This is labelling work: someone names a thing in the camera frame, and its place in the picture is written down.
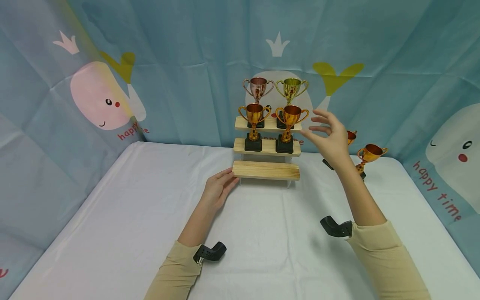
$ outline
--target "fabric backdrop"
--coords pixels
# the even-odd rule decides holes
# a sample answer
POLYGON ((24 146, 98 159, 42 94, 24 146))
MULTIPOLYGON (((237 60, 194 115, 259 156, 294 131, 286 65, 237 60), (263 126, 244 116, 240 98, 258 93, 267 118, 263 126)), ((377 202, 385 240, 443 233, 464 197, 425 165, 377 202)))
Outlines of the fabric backdrop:
MULTIPOLYGON (((479 10, 476 0, 2 1, 0 300, 128 144, 232 147, 237 109, 253 102, 241 83, 254 76, 307 80, 293 104, 357 130, 352 154, 388 147, 479 274, 479 10)), ((285 100, 274 89, 261 103, 285 100)))

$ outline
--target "white tablecloth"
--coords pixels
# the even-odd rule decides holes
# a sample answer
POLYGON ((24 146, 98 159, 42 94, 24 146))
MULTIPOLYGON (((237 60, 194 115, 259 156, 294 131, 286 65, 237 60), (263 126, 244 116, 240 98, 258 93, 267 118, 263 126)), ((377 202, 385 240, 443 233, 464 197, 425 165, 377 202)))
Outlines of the white tablecloth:
MULTIPOLYGON (((141 300, 206 179, 233 160, 229 148, 130 145, 11 299, 141 300)), ((292 162, 301 179, 290 189, 247 179, 232 192, 206 242, 228 250, 204 263, 189 299, 374 299, 349 245, 319 224, 327 215, 352 219, 336 174, 319 154, 292 162)), ((365 172, 432 298, 478 299, 480 279, 402 166, 380 158, 365 172)))

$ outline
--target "wooden shelf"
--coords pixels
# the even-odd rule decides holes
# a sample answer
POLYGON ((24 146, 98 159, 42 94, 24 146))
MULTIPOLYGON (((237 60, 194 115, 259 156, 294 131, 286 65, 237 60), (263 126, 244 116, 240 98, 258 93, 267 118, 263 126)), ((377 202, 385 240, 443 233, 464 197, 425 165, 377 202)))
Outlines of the wooden shelf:
POLYGON ((233 172, 240 178, 300 180, 299 166, 294 164, 235 160, 233 172))
POLYGON ((275 151, 275 140, 262 139, 262 150, 260 152, 245 151, 245 138, 238 137, 233 145, 233 152, 252 155, 272 155, 272 156, 300 156, 300 143, 293 141, 293 153, 278 153, 275 151))
MULTIPOLYGON (((235 119, 235 129, 236 130, 250 130, 247 126, 248 122, 241 116, 238 116, 235 119)), ((285 129, 280 129, 276 127, 276 119, 268 116, 265 119, 265 127, 257 128, 258 132, 283 132, 285 129)), ((301 123, 295 124, 295 128, 291 132, 299 132, 301 130, 301 123)))

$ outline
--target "tiered shelf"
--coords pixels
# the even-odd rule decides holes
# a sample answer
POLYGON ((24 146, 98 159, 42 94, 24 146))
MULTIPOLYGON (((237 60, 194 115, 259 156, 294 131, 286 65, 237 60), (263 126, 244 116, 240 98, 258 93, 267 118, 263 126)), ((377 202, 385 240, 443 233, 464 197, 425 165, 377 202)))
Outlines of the tiered shelf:
MULTIPOLYGON (((247 121, 238 116, 235 119, 235 129, 241 131, 249 131, 247 121)), ((258 132, 276 132, 281 133, 285 129, 276 127, 276 119, 265 119, 265 127, 257 128, 258 132)), ((291 132, 299 132, 301 130, 301 123, 295 124, 294 129, 291 132)), ((300 180, 299 166, 291 164, 290 159, 293 156, 300 156, 301 149, 298 141, 293 141, 293 153, 278 153, 275 151, 275 140, 262 139, 262 151, 245 151, 245 138, 236 138, 233 146, 233 152, 242 155, 242 160, 236 160, 233 162, 233 172, 236 177, 239 178, 255 178, 255 179, 268 179, 268 180, 287 180, 288 186, 291 181, 300 180), (263 156, 284 156, 285 163, 273 163, 273 162, 259 162, 259 161, 246 161, 244 155, 263 155, 263 156)))

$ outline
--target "trophy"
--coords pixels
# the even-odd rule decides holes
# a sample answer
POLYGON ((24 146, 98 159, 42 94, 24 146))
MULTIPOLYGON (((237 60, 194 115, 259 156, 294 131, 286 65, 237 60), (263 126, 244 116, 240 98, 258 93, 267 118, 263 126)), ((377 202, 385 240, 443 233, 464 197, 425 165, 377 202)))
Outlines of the trophy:
POLYGON ((293 139, 290 129, 293 125, 302 122, 309 115, 309 111, 301 109, 295 105, 287 105, 284 108, 277 108, 275 111, 277 120, 285 124, 286 129, 282 134, 278 135, 275 143, 275 151, 278 153, 293 153, 293 139), (283 112, 283 118, 280 118, 279 111, 283 112), (306 112, 307 114, 300 120, 300 115, 306 112))
POLYGON ((366 177, 366 174, 363 171, 363 167, 365 166, 365 164, 377 160, 379 157, 387 153, 387 151, 388 151, 387 148, 380 148, 377 145, 368 144, 365 146, 365 148, 360 149, 357 152, 357 156, 361 159, 361 163, 359 163, 355 167, 357 168, 357 171, 360 173, 360 176, 362 179, 365 179, 366 177))
POLYGON ((262 77, 253 77, 252 79, 245 79, 243 80, 243 88, 247 93, 250 94, 255 99, 255 103, 258 104, 260 102, 260 98, 265 96, 266 94, 270 93, 273 90, 273 86, 275 83, 271 80, 267 81, 265 78, 262 77), (250 83, 250 91, 247 90, 245 87, 245 82, 250 83), (267 84, 272 83, 272 87, 265 92, 267 89, 267 84))
POLYGON ((270 112, 271 110, 269 107, 264 108, 258 103, 251 103, 247 105, 247 107, 239 107, 239 114, 252 125, 252 128, 250 129, 250 132, 247 133, 247 138, 245 139, 245 151, 260 152, 262 150, 262 139, 257 131, 257 124, 265 120, 270 115, 270 112), (247 117, 241 113, 242 108, 247 111, 247 117))
MULTIPOLYGON (((300 96, 303 92, 305 92, 308 88, 308 81, 303 80, 301 81, 300 79, 297 78, 287 78, 285 80, 279 80, 275 84, 276 90, 287 99, 287 105, 291 105, 291 102, 293 98, 300 96), (283 93, 280 91, 278 88, 278 84, 281 83, 283 84, 283 93), (299 92, 300 86, 302 84, 305 84, 305 88, 303 91, 299 92)), ((277 119, 276 121, 276 126, 277 128, 285 128, 285 123, 280 122, 283 119, 282 112, 280 112, 280 118, 277 119)))
MULTIPOLYGON (((353 143, 353 141, 355 141, 355 139, 357 138, 357 131, 350 131, 350 130, 347 130, 347 135, 348 135, 348 139, 347 139, 347 145, 350 146, 351 143, 353 143)), ((324 162, 324 164, 327 165, 327 167, 329 167, 332 171, 335 170, 329 163, 328 161, 326 161, 326 159, 322 160, 324 162)))

